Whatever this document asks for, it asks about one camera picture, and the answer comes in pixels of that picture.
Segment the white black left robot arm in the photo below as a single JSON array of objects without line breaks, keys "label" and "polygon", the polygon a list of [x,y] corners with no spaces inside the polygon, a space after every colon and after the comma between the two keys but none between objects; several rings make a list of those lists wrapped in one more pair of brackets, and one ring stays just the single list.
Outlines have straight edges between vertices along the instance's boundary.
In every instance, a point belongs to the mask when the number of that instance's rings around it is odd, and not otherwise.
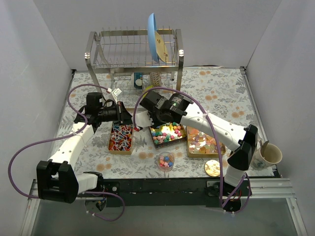
[{"label": "white black left robot arm", "polygon": [[121,90],[109,90],[108,93],[109,100],[103,102],[100,92],[89,92],[86,96],[86,105],[77,112],[70,137],[65,139],[47,161],[38,163],[36,174],[40,199],[72,203],[78,194],[85,191],[89,191],[95,197],[104,193],[102,174],[85,172],[76,175],[74,167],[83,148],[103,122],[117,125],[132,123],[131,114],[123,102],[117,100]]}]

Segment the clear plastic jar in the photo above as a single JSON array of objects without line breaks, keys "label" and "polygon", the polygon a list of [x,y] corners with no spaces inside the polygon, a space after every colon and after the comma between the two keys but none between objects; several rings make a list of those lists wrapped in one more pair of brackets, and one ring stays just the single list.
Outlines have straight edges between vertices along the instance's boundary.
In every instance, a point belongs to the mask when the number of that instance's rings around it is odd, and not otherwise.
[{"label": "clear plastic jar", "polygon": [[175,157],[170,152],[161,152],[156,158],[157,167],[163,172],[169,172],[175,165]]}]

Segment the gold tin with lollipops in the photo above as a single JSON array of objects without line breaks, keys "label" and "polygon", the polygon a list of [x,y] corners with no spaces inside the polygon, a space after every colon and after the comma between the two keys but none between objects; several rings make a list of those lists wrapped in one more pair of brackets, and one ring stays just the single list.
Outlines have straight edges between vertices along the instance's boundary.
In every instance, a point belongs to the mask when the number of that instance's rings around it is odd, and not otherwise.
[{"label": "gold tin with lollipops", "polygon": [[131,155],[133,151],[133,126],[112,125],[108,150],[111,154]]}]

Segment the black tin with star candies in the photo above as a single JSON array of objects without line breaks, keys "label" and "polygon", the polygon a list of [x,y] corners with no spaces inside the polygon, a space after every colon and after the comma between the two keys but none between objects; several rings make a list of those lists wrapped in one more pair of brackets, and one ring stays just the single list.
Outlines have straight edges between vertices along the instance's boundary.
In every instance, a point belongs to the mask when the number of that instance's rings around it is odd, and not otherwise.
[{"label": "black tin with star candies", "polygon": [[156,149],[175,145],[187,140],[187,133],[183,125],[169,122],[157,128],[149,127],[151,138]]}]

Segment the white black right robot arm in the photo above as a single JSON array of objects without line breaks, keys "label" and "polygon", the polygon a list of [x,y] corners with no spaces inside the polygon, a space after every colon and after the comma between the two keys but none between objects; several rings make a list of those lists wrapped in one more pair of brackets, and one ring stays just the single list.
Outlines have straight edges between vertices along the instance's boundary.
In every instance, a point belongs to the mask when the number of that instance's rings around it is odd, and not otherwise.
[{"label": "white black right robot arm", "polygon": [[158,127],[165,123],[178,123],[195,128],[224,144],[231,150],[228,167],[223,179],[223,191],[234,195],[241,189],[241,178],[249,169],[257,146],[258,128],[252,124],[247,127],[233,124],[207,112],[190,95],[173,90],[169,99],[150,88],[136,102],[145,111],[133,113],[136,128]]}]

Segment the gold tin with popsicle candies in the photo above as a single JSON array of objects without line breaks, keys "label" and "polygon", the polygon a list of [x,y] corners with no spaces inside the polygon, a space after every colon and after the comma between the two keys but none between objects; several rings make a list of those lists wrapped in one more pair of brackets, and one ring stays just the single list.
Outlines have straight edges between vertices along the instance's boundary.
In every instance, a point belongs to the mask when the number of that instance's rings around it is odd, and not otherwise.
[{"label": "gold tin with popsicle candies", "polygon": [[195,129],[186,127],[187,155],[189,158],[218,158],[215,138]]}]

